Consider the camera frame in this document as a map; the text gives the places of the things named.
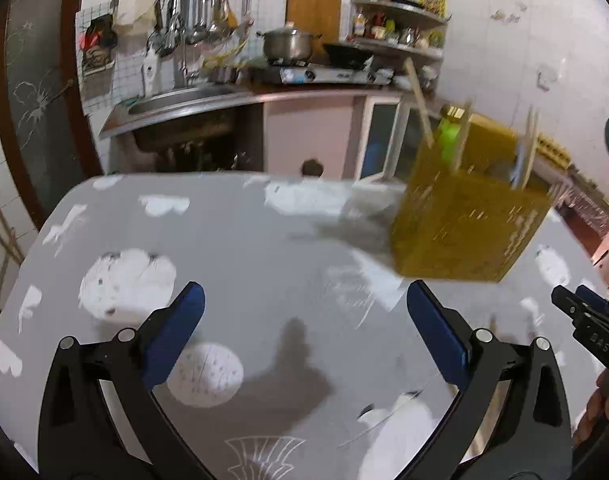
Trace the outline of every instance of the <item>cutting board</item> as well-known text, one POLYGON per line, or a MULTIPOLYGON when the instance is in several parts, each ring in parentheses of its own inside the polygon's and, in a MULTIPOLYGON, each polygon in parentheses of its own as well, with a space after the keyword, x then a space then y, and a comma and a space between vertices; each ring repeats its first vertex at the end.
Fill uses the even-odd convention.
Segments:
POLYGON ((321 34, 313 42, 313 59, 325 56, 324 43, 337 41, 340 31, 340 9, 342 0, 286 0, 286 21, 294 22, 296 28, 321 34))

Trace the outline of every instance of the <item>blue gripper pad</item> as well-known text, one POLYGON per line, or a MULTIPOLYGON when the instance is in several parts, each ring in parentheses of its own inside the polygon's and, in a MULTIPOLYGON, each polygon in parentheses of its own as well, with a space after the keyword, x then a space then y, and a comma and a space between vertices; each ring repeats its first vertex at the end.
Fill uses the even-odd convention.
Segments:
POLYGON ((605 300, 602 296, 596 294, 587 286, 580 285, 575 290, 575 295, 581 300, 586 301, 591 308, 598 311, 600 314, 609 316, 609 301, 605 300))
POLYGON ((605 300, 602 296, 584 285, 580 285, 575 290, 575 295, 581 300, 586 301, 591 308, 600 314, 609 317, 609 300, 605 300))
POLYGON ((464 390, 469 385, 467 351, 441 312, 443 307, 429 294, 430 291, 427 293, 420 281, 409 285, 409 315, 444 380, 464 390))
POLYGON ((144 351, 142 381, 149 390, 156 384, 166 382, 182 349, 202 319, 205 304, 204 289, 193 282, 174 300, 174 311, 144 351))

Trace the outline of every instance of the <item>cabinet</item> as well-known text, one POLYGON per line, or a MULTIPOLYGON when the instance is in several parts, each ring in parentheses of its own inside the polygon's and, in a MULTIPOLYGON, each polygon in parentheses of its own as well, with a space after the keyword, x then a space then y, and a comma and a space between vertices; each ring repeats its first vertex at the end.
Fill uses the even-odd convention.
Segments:
MULTIPOLYGON (((440 119, 437 117, 429 116, 431 123, 431 129, 436 130, 440 119)), ((399 155, 395 161, 395 172, 393 176, 397 180, 403 182, 408 181, 411 176, 411 170, 417 157, 417 150, 419 150, 420 143, 422 142, 422 124, 420 122, 420 113, 417 108, 411 108, 407 116, 407 124, 404 128, 404 134, 401 139, 399 155)))
POLYGON ((264 171, 300 176, 317 160, 326 179, 341 179, 353 118, 353 96, 303 98, 265 104, 264 171))
POLYGON ((355 180, 370 182, 384 176, 392 150, 401 98, 369 96, 364 103, 360 144, 355 166, 355 180))

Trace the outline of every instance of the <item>kitchen sink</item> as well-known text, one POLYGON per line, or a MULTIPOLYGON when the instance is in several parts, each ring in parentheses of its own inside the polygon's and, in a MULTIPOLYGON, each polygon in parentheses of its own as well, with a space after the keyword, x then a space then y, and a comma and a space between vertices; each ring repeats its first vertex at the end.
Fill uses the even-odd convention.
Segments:
POLYGON ((213 101, 228 96, 235 97, 245 93, 249 93, 245 88, 222 84, 183 88, 138 101, 129 108, 129 115, 170 110, 188 104, 197 104, 204 100, 213 101))

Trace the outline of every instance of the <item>gray tablecloth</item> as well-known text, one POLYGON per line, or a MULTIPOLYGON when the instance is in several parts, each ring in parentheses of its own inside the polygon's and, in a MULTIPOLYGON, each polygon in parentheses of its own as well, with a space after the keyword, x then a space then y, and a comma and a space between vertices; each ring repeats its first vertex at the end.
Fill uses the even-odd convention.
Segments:
MULTIPOLYGON (((81 184, 41 230, 0 316, 1 426, 35 459, 60 339, 137 327, 193 280, 206 312, 155 396, 217 478, 394 478, 452 399, 402 300, 410 280, 390 269, 401 191, 254 174, 81 184)), ((474 328, 495 319, 500 339, 549 338, 575 418, 600 367, 552 306, 558 283, 607 293, 554 212, 501 283, 428 281, 474 328)))

